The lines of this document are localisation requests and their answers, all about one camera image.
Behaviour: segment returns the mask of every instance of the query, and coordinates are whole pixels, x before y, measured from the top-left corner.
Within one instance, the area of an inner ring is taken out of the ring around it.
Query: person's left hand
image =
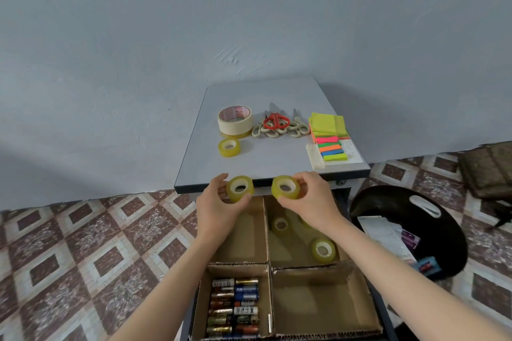
[[[216,176],[208,187],[197,197],[197,238],[219,247],[234,227],[238,215],[251,201],[251,194],[240,201],[228,204],[221,200],[226,196],[228,174]]]

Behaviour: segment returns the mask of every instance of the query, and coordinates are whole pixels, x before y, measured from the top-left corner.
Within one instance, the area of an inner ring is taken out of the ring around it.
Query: brown bag
[[[512,196],[512,141],[483,144],[459,154],[461,175],[473,196]]]

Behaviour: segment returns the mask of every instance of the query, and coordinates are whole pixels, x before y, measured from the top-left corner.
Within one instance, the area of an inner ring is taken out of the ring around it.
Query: cardboard divider
[[[238,264],[223,265],[210,264],[199,285],[197,299],[195,301],[194,322],[191,332],[191,340],[196,341],[206,338],[206,323],[211,295],[211,281],[225,278],[259,278],[259,336],[268,337],[271,334],[272,305],[270,300],[270,275],[265,264]]]
[[[279,336],[312,339],[382,333],[364,276],[349,262],[275,270],[272,286],[274,329]]]
[[[265,263],[267,228],[263,197],[253,197],[211,263]]]
[[[268,224],[276,217],[285,217],[290,229],[285,234],[275,234],[268,226],[268,251],[272,268],[316,267],[324,265],[313,257],[312,244],[325,235],[304,226],[296,213],[284,209],[273,196],[265,196],[265,213]],[[349,260],[349,256],[336,245],[336,256],[332,263]]]

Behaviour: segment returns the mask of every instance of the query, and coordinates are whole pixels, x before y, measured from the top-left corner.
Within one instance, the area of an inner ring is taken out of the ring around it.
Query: red scissors handle
[[[275,130],[277,128],[284,130],[289,125],[290,119],[278,113],[271,113],[268,118],[263,120],[263,126],[269,130]]]

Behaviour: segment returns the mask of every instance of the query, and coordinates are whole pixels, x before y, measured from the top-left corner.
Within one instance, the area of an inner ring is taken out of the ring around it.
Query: white masking tape roll
[[[224,108],[219,112],[217,121],[224,135],[243,137],[241,135],[250,135],[253,130],[253,112],[243,105]]]

